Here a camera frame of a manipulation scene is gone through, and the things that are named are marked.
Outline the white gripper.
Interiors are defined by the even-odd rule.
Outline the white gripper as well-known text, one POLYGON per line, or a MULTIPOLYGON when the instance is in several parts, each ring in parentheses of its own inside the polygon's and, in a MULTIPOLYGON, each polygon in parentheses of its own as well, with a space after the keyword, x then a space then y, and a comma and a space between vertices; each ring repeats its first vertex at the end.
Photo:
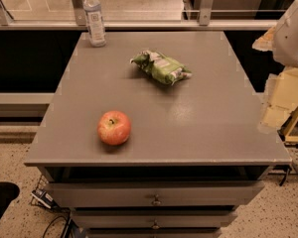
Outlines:
POLYGON ((260 118, 261 127, 280 129, 298 107, 298 0, 252 47, 261 52, 273 47, 273 58, 286 66, 278 75, 269 75, 260 118))

